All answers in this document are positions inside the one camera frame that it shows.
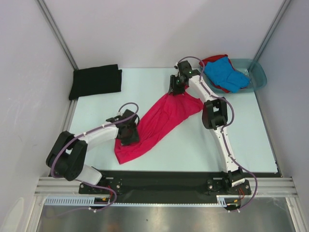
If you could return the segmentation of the pink t shirt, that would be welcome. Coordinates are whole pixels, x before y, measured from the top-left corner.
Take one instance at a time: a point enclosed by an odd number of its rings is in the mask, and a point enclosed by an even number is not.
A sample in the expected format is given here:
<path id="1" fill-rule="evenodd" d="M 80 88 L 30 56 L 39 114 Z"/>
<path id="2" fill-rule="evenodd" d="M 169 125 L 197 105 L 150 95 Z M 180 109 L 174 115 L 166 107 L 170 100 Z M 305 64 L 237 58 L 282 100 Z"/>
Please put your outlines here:
<path id="1" fill-rule="evenodd" d="M 200 99 L 188 93 L 163 95 L 140 120 L 137 126 L 138 143 L 124 146 L 119 139 L 116 140 L 114 153 L 118 163 L 124 164 L 150 151 L 176 126 L 199 113 L 203 105 Z"/>

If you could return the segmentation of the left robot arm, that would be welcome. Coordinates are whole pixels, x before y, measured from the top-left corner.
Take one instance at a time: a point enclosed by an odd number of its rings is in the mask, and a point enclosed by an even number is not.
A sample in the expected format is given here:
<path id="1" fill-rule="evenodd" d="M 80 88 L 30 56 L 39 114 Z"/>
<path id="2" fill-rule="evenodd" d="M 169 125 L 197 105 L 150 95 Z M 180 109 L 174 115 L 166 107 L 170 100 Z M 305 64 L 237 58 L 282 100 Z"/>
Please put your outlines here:
<path id="1" fill-rule="evenodd" d="M 85 164 L 87 153 L 106 141 L 118 140 L 121 145 L 137 143 L 140 140 L 137 131 L 139 122 L 137 113 L 126 109 L 124 113 L 80 135 L 67 130 L 62 132 L 46 159 L 46 165 L 51 168 L 50 175 L 67 181 L 88 183 L 94 192 L 102 193 L 107 182 L 100 171 Z"/>

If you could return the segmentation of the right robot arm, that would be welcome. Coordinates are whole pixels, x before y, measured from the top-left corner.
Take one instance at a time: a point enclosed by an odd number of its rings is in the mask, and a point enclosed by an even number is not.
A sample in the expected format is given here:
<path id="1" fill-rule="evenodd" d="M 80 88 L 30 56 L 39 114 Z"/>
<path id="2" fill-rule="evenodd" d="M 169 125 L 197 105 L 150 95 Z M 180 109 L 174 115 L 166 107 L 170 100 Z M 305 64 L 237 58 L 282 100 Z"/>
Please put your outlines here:
<path id="1" fill-rule="evenodd" d="M 229 142 L 227 127 L 227 107 L 229 103 L 223 97 L 215 94 L 205 82 L 202 72 L 193 69 L 189 61 L 180 60 L 176 63 L 176 75 L 170 76 L 168 94 L 183 94 L 187 88 L 191 88 L 203 103 L 202 123 L 213 135 L 219 154 L 221 155 L 223 168 L 223 189 L 228 194 L 234 194 L 240 185 L 245 183 L 243 169 L 236 164 L 236 159 Z"/>

